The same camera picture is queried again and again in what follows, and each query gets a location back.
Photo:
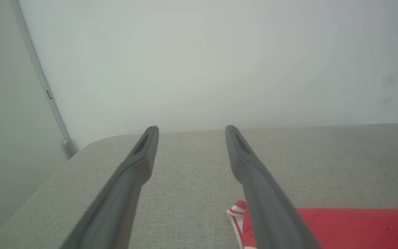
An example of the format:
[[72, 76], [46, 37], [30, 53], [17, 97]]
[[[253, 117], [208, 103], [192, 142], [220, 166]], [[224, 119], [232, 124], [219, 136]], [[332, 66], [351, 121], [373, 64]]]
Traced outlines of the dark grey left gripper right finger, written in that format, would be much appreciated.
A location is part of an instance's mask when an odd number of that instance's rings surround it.
[[322, 249], [279, 184], [235, 126], [226, 126], [231, 170], [242, 185], [259, 249]]

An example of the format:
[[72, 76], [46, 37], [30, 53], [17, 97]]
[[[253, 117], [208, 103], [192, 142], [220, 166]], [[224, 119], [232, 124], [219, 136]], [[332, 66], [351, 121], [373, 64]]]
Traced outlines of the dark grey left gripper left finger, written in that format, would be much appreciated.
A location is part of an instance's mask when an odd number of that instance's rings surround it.
[[128, 248], [142, 186], [153, 172], [158, 141], [158, 127], [148, 127], [60, 249]]

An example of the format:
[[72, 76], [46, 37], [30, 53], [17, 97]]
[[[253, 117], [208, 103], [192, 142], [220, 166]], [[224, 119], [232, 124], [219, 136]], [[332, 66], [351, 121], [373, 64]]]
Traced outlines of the white wall corner trim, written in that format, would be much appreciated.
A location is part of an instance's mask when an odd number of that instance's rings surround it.
[[73, 144], [73, 142], [68, 134], [68, 131], [65, 127], [65, 124], [62, 120], [62, 116], [57, 108], [56, 101], [54, 99], [54, 95], [51, 91], [51, 88], [50, 88], [48, 82], [47, 82], [43, 68], [40, 64], [38, 55], [37, 55], [34, 45], [32, 43], [31, 36], [29, 34], [24, 16], [21, 11], [20, 1], [19, 0], [9, 0], [9, 2], [11, 5], [11, 8], [13, 10], [13, 14], [15, 16], [19, 31], [21, 33], [21, 37], [24, 41], [25, 47], [27, 49], [27, 52], [28, 52], [28, 55], [32, 62], [35, 73], [38, 77], [38, 81], [39, 81], [41, 88], [46, 96], [47, 102], [48, 102], [51, 112], [54, 116], [54, 120], [56, 121], [57, 126], [62, 134], [62, 137], [63, 137], [62, 149], [65, 152], [67, 158], [71, 159], [78, 152], [78, 150], [75, 147], [75, 145]]

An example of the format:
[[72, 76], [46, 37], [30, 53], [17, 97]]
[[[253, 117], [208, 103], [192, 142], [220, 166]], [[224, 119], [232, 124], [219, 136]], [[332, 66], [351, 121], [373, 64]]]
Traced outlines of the red and white garment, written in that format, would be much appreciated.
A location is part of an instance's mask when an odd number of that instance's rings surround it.
[[[296, 209], [322, 249], [398, 249], [398, 209]], [[239, 200], [227, 214], [240, 249], [256, 245], [247, 201]]]

